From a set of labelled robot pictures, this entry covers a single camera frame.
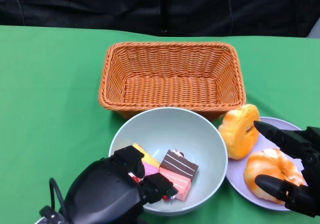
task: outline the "black backdrop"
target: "black backdrop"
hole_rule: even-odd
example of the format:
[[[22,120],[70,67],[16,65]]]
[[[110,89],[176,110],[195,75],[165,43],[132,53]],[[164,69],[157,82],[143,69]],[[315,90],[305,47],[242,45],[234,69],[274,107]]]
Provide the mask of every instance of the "black backdrop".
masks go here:
[[[156,36],[227,36],[229,0],[19,0],[27,26],[112,29]],[[230,0],[232,36],[306,37],[320,0]],[[161,32],[163,21],[167,32]],[[22,25],[16,0],[0,0],[0,25]]]

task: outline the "white bowl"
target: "white bowl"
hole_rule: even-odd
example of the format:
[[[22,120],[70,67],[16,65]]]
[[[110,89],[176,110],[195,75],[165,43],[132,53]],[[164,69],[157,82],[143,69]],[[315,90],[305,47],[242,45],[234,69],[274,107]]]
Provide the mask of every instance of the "white bowl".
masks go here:
[[[201,115],[181,108],[161,107],[128,120],[112,140],[114,151],[137,143],[161,162],[168,150],[177,149],[199,166],[185,201],[147,203],[148,213],[177,216],[188,213],[208,200],[222,184],[228,166],[225,142],[218,130]]]

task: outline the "robotic arm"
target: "robotic arm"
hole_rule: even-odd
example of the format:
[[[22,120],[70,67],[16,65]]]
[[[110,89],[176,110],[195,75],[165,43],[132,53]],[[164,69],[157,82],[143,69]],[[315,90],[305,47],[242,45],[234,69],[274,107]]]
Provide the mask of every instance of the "robotic arm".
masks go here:
[[[109,158],[91,163],[72,183],[63,200],[57,183],[50,179],[51,206],[40,210],[36,224],[142,224],[143,205],[178,193],[160,173],[145,176],[141,159],[133,146],[117,150]],[[137,183],[128,173],[144,179]],[[55,195],[61,208],[55,211]]]
[[[301,159],[301,172],[307,185],[294,185],[268,175],[258,175],[255,183],[265,192],[285,202],[292,211],[310,216],[320,216],[320,128],[306,130],[281,130],[262,121],[254,122],[255,128],[280,150]]]
[[[267,175],[258,175],[255,183],[284,201],[287,209],[310,217],[320,216],[320,128],[281,130],[262,121],[255,121],[254,126],[282,152],[301,159],[302,175],[308,186],[296,186]],[[51,206],[40,210],[41,219],[36,224],[146,224],[138,219],[143,205],[158,202],[163,196],[170,198],[178,190],[160,173],[144,177],[143,157],[128,146],[93,162],[75,179],[65,199],[51,178]],[[137,183],[128,173],[144,179]],[[55,211],[54,191],[61,205],[59,211]]]

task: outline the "orange donut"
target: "orange donut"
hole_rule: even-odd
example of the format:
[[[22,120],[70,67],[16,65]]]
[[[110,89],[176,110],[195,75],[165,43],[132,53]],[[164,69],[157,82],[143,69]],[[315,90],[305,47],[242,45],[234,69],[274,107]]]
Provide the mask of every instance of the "orange donut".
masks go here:
[[[256,185],[255,178],[260,174],[287,180],[297,186],[305,184],[304,178],[296,165],[277,148],[257,151],[250,155],[243,177],[246,185],[258,198],[284,204],[283,201],[269,195]]]
[[[218,130],[224,139],[229,158],[242,159],[251,152],[259,138],[254,121],[259,120],[258,108],[252,104],[242,105],[225,114]]]

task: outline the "green table surface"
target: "green table surface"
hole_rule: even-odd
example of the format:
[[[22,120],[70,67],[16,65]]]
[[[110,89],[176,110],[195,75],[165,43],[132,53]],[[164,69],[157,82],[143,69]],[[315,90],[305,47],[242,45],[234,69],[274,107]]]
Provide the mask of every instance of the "green table surface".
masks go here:
[[[91,162],[108,155],[125,123],[98,103],[108,47],[123,41],[220,41],[238,51],[247,102],[262,116],[302,129],[320,127],[320,39],[164,38],[111,30],[0,26],[0,222],[33,224],[50,204],[50,177],[65,195]],[[214,122],[217,127],[221,119]],[[319,223],[272,211],[227,180],[197,210],[176,217],[143,214],[151,224]]]

